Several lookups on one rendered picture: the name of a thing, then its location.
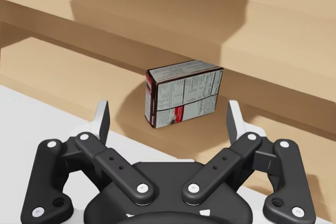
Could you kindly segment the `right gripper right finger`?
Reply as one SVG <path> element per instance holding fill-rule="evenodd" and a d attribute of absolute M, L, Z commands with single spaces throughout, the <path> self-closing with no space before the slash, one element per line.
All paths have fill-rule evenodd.
<path fill-rule="evenodd" d="M 298 144 L 287 139 L 271 142 L 262 128 L 244 121 L 235 100 L 228 102 L 226 126 L 230 147 L 218 152 L 184 184 L 184 202 L 200 205 L 222 183 L 237 190 L 257 170 L 267 174 L 274 191 L 263 206 L 267 220 L 315 221 Z"/>

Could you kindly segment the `brown and white carton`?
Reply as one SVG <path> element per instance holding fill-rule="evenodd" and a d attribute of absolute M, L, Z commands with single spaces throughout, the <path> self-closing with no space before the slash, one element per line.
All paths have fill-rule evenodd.
<path fill-rule="evenodd" d="M 213 113 L 223 71 L 201 60 L 147 70 L 146 120 L 158 129 Z"/>

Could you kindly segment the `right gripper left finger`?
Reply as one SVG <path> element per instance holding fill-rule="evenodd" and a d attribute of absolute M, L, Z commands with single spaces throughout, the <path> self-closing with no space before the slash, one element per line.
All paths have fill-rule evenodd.
<path fill-rule="evenodd" d="M 98 187 L 114 182 L 133 203 L 155 199 L 155 187 L 116 150 L 106 147 L 110 127 L 107 101 L 99 101 L 87 129 L 65 142 L 44 140 L 37 147 L 20 215 L 22 222 L 65 222 L 74 212 L 63 192 L 70 173 L 83 171 Z"/>

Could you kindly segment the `pale wooden shelf unit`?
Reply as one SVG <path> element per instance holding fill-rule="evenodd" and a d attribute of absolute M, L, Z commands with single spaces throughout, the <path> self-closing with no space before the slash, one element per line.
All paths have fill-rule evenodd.
<path fill-rule="evenodd" d="M 145 72 L 224 68 L 216 111 L 155 130 Z M 300 146 L 317 215 L 336 224 L 336 0 L 0 0 L 0 84 L 179 158 L 228 144 L 227 101 Z"/>

